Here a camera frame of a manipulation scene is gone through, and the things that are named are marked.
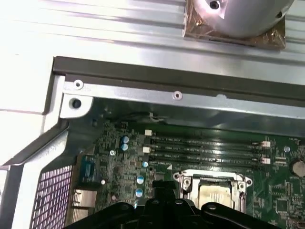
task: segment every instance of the screw hole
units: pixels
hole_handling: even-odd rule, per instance
[[[216,10],[219,8],[219,3],[217,1],[211,1],[210,7],[211,7],[211,9]]]
[[[277,14],[276,18],[282,18],[282,16],[283,16],[283,13],[280,11],[280,12]]]
[[[74,109],[78,109],[81,107],[81,101],[79,99],[73,99],[72,100],[72,107]]]

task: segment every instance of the silver screw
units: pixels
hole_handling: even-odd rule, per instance
[[[114,150],[110,150],[109,154],[110,154],[111,156],[114,156],[114,155],[116,154],[116,152],[115,152]]]
[[[173,99],[174,100],[182,100],[183,94],[179,91],[175,91],[173,93]]]
[[[285,152],[285,153],[289,153],[289,152],[290,152],[290,150],[291,150],[291,149],[290,149],[290,147],[289,147],[289,146],[285,146],[285,147],[284,147],[284,152]]]
[[[185,180],[183,181],[183,183],[184,183],[184,185],[190,185],[191,180],[190,180],[190,179],[185,179]]]
[[[216,206],[214,204],[209,204],[208,205],[208,209],[210,210],[215,210],[216,209]]]
[[[175,203],[178,204],[178,205],[180,205],[180,204],[183,204],[183,201],[180,200],[180,199],[177,199],[177,200],[175,200]]]
[[[74,81],[74,87],[76,90],[80,90],[84,87],[84,83],[81,80]]]

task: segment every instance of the capacitor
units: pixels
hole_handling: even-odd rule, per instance
[[[124,137],[122,137],[122,142],[123,143],[129,143],[129,137],[128,136],[124,136]]]
[[[147,168],[147,167],[148,167],[148,162],[143,161],[143,162],[142,162],[142,166],[143,166],[144,168]]]
[[[289,153],[289,152],[290,152],[290,150],[291,150],[291,149],[290,149],[290,147],[289,147],[289,146],[285,146],[285,147],[284,147],[284,152],[285,152],[285,153]]]
[[[137,183],[138,183],[139,185],[143,184],[143,183],[144,183],[144,177],[143,177],[143,176],[138,176],[138,177],[137,177]]]
[[[143,196],[143,190],[140,189],[140,188],[137,188],[135,190],[135,195],[136,195],[136,197],[142,197]]]
[[[301,160],[295,161],[291,166],[292,172],[298,177],[305,177],[305,163]]]
[[[127,144],[121,145],[121,149],[122,149],[123,151],[126,151],[126,150],[128,149],[128,145],[127,145]]]

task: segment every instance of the black plastic frame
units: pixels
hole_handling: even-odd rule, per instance
[[[224,94],[231,99],[305,107],[305,87],[296,84],[61,56],[54,58],[53,71],[70,82],[80,79],[84,83],[149,90]]]
[[[56,136],[61,134],[65,129],[69,127],[69,122],[64,119],[60,119],[58,123],[48,130],[46,133],[39,136],[36,140],[31,142],[27,147],[17,153],[13,158],[8,160],[4,166],[20,165],[26,160],[30,159],[35,153],[47,145]]]

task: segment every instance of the screw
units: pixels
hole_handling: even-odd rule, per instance
[[[173,99],[174,100],[182,100],[183,94],[179,91],[175,91],[173,93]]]
[[[76,90],[80,90],[81,88],[83,88],[84,83],[81,80],[76,80],[74,81],[74,87],[76,88]]]
[[[183,201],[180,200],[180,199],[177,199],[177,200],[175,200],[175,203],[178,204],[178,205],[180,205],[180,204],[183,204]]]
[[[216,206],[214,204],[209,204],[208,205],[208,209],[210,210],[215,210],[216,209]]]
[[[115,152],[114,150],[110,150],[109,154],[110,154],[111,156],[114,156],[114,155],[116,154],[116,152]]]
[[[190,180],[189,180],[189,179],[185,179],[185,180],[184,180],[184,184],[185,184],[185,185],[189,185],[189,184],[190,184]]]

